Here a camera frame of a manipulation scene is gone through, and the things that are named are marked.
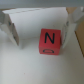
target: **block top face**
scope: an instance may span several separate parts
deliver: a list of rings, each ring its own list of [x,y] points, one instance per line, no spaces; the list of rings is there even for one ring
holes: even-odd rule
[[[41,29],[39,47],[60,49],[61,30]]]

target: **block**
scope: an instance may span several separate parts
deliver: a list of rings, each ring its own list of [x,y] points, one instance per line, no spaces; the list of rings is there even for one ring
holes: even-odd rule
[[[39,53],[58,55],[60,51],[61,30],[41,29]]]

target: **white surface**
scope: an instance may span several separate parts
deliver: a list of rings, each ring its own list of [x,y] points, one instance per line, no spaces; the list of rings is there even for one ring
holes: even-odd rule
[[[35,27],[26,28],[24,26],[25,23],[23,26],[17,28],[20,38],[24,39],[24,36],[27,38],[27,32],[30,35],[28,35],[29,38],[34,37],[32,35],[34,32],[36,32],[34,34],[37,34],[36,36],[39,37],[40,29],[38,31],[38,26],[35,26],[35,24]],[[84,84],[84,58],[75,33],[72,34],[66,48],[60,50],[60,55],[58,56],[39,54],[38,45],[39,38],[32,38],[20,40],[20,48],[16,47],[10,42],[7,35],[0,31],[0,84]]]
[[[20,13],[15,13],[14,9],[5,11],[5,13],[13,13],[10,17],[20,39],[38,37],[42,28],[61,29],[68,17],[65,7],[40,8],[39,10],[26,8],[25,10],[28,10],[26,12],[21,12],[22,10],[16,10]]]
[[[0,0],[0,9],[34,7],[78,7],[84,0]]]

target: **wooden edge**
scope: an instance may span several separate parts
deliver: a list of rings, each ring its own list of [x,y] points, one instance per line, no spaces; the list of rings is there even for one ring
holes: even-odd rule
[[[68,14],[70,14],[70,13],[73,13],[76,8],[77,7],[66,7],[66,10]],[[84,37],[83,37],[84,36],[84,21],[81,24],[79,24],[77,30],[75,31],[75,34],[76,34],[81,52],[84,57]]]

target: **red cube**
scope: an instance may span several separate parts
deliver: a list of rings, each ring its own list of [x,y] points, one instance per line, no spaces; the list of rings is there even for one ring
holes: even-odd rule
[[[41,29],[39,52],[40,54],[58,55],[60,51],[61,30]]]

